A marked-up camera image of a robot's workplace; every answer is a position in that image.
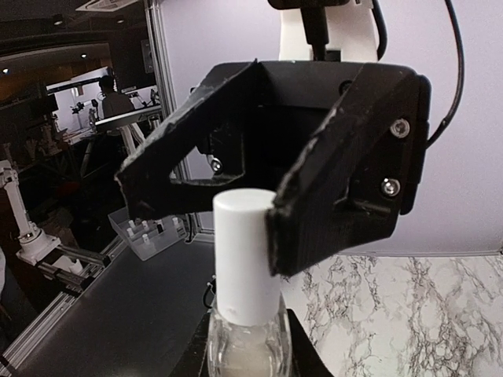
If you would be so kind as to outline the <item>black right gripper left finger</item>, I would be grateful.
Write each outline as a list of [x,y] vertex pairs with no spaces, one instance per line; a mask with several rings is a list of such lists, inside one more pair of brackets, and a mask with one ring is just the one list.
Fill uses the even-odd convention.
[[210,312],[205,313],[169,377],[208,377],[207,336]]

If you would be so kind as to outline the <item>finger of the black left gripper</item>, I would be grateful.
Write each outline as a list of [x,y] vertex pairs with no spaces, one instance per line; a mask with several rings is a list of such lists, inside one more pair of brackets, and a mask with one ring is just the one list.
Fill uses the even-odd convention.
[[[210,211],[216,194],[261,185],[246,167],[244,130],[259,105],[264,79],[258,61],[219,64],[208,72],[117,172],[130,218]],[[224,133],[223,173],[212,179],[172,180],[172,170],[217,130]]]

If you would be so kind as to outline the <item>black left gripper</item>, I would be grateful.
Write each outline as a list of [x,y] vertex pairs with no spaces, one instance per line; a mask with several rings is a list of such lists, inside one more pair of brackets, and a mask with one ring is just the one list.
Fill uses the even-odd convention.
[[[264,62],[244,130],[246,167],[276,189],[267,211],[272,275],[389,237],[413,209],[428,135],[430,82],[385,64]],[[222,130],[198,144],[218,177]]]

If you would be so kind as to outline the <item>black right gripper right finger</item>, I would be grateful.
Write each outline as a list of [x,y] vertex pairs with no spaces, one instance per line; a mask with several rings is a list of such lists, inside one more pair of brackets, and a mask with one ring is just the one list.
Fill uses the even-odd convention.
[[292,377],[333,377],[292,309],[287,309],[292,338]]

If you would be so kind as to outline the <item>clear nail polish bottle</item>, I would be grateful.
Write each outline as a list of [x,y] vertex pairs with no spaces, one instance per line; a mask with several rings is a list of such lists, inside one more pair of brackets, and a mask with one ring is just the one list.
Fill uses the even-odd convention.
[[232,324],[214,306],[206,351],[210,376],[290,376],[292,335],[284,299],[280,299],[277,315],[264,325]]

